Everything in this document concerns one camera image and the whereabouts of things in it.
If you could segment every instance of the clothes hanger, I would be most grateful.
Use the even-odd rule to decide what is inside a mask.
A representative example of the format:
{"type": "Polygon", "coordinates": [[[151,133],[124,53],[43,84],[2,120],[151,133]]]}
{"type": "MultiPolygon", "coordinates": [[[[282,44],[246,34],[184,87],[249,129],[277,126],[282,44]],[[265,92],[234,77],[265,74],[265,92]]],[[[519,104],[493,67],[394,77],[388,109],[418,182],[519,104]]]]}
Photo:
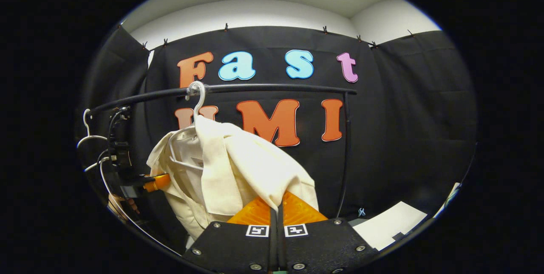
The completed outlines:
{"type": "MultiPolygon", "coordinates": [[[[185,100],[189,100],[189,96],[193,95],[193,94],[196,94],[196,92],[200,92],[200,99],[198,100],[198,103],[196,104],[195,109],[193,110],[194,121],[196,121],[196,117],[198,117],[198,110],[200,110],[200,108],[202,108],[202,105],[204,105],[204,98],[206,98],[206,88],[205,88],[204,84],[202,84],[201,81],[194,81],[189,85],[189,87],[187,88],[187,96],[185,96],[185,100]]],[[[172,154],[170,156],[170,159],[171,159],[171,161],[173,161],[173,162],[175,162],[177,164],[181,164],[182,166],[203,171],[204,168],[202,168],[202,167],[198,167],[198,166],[194,166],[192,164],[187,164],[186,162],[178,161],[177,158],[176,158],[176,155],[175,155],[175,153],[173,151],[173,146],[172,146],[173,138],[176,137],[177,135],[185,132],[185,131],[192,130],[194,128],[195,128],[195,125],[194,125],[194,122],[193,122],[193,125],[189,125],[188,127],[185,127],[183,129],[178,130],[177,132],[175,132],[169,138],[168,145],[170,146],[170,152],[172,154]]]]}

